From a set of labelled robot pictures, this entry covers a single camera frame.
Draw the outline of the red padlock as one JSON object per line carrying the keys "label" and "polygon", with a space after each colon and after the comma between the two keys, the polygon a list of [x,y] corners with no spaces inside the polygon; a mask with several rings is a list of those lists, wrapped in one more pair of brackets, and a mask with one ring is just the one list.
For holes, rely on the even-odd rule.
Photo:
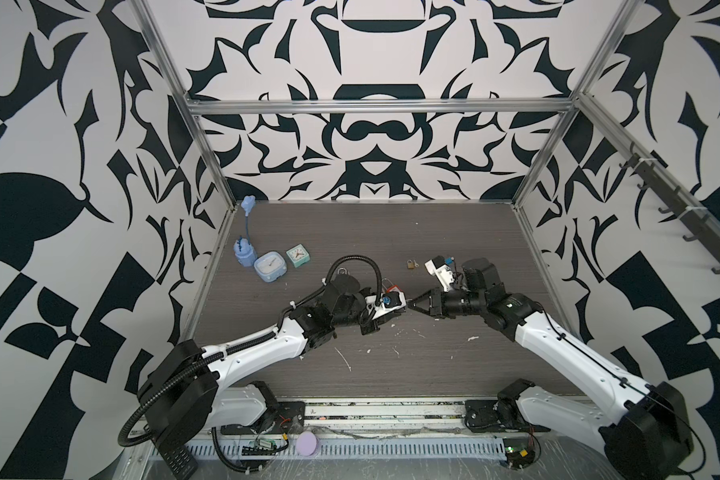
{"label": "red padlock", "polygon": [[399,287],[388,278],[382,279],[382,287],[386,293],[391,293],[393,291],[400,292]]}

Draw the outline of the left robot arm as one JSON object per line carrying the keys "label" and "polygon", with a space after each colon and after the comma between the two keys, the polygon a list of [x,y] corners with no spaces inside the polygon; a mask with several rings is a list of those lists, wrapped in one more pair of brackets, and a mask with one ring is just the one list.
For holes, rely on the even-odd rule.
{"label": "left robot arm", "polygon": [[248,385],[241,399],[224,401],[225,390],[275,363],[317,349],[334,338],[339,327],[356,325],[368,335],[400,315],[406,307],[404,294],[385,288],[371,258],[356,259],[372,268],[373,287],[339,273],[352,259],[347,255],[336,260],[321,286],[285,307],[271,327],[216,345],[200,347],[194,340],[176,345],[139,388],[138,407],[121,427],[118,444],[133,447],[150,441],[171,452],[202,430],[255,424],[272,407],[272,396]]}

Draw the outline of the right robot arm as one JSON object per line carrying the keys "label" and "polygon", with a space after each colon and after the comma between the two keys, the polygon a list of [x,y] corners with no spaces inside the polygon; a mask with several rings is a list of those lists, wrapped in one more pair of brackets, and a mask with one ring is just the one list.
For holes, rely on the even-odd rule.
{"label": "right robot arm", "polygon": [[492,329],[547,362],[591,401],[590,406],[516,382],[509,393],[522,417],[603,454],[625,479],[666,479],[699,446],[682,393],[667,382],[631,374],[552,319],[522,294],[430,290],[411,300],[433,318],[479,316]]}

